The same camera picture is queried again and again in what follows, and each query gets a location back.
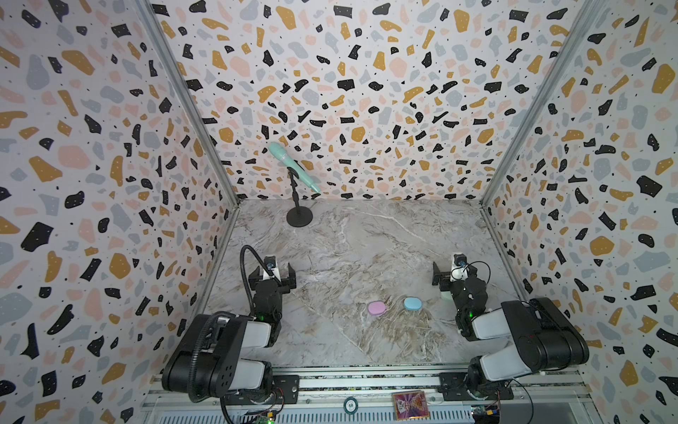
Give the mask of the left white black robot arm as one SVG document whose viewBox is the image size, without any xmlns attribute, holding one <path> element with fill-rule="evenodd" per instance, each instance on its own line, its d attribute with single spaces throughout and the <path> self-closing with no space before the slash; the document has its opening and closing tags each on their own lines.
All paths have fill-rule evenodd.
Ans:
<svg viewBox="0 0 678 424">
<path fill-rule="evenodd" d="M 241 398 L 263 403 L 275 393 L 271 364 L 242 355 L 275 344 L 282 328 L 282 298 L 297 288 L 297 279 L 291 265 L 281 277 L 273 256 L 265 258 L 265 265 L 247 277 L 254 315 L 220 311 L 196 316 L 162 371 L 164 390 L 185 393 L 192 402 Z"/>
</svg>

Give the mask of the pink earbud case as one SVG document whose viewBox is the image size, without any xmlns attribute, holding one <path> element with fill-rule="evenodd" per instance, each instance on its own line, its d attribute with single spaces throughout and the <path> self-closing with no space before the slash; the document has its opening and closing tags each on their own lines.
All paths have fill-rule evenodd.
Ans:
<svg viewBox="0 0 678 424">
<path fill-rule="evenodd" d="M 382 316 L 388 307 L 383 301 L 373 301 L 367 305 L 367 312 L 371 316 Z"/>
</svg>

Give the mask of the blue earbud case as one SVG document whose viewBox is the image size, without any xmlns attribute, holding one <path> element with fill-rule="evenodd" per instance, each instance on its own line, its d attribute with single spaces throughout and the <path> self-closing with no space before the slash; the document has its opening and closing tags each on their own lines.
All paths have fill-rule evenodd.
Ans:
<svg viewBox="0 0 678 424">
<path fill-rule="evenodd" d="M 404 308 L 408 311 L 420 311 L 423 307 L 421 299 L 416 297 L 407 297 L 404 299 Z"/>
</svg>

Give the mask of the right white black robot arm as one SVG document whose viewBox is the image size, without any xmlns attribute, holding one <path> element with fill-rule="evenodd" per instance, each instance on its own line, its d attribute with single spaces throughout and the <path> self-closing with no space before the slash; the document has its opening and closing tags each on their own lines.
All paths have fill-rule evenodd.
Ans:
<svg viewBox="0 0 678 424">
<path fill-rule="evenodd" d="M 584 338 L 549 298 L 508 300 L 498 309 L 488 309 L 487 281 L 463 254 L 453 256 L 449 272 L 434 263 L 432 285 L 454 302 L 455 323 L 463 338 L 470 342 L 511 339 L 500 351 L 473 358 L 464 379 L 456 384 L 442 375 L 443 394 L 457 386 L 473 399 L 499 399 L 512 394 L 510 383 L 519 377 L 559 371 L 589 360 Z"/>
</svg>

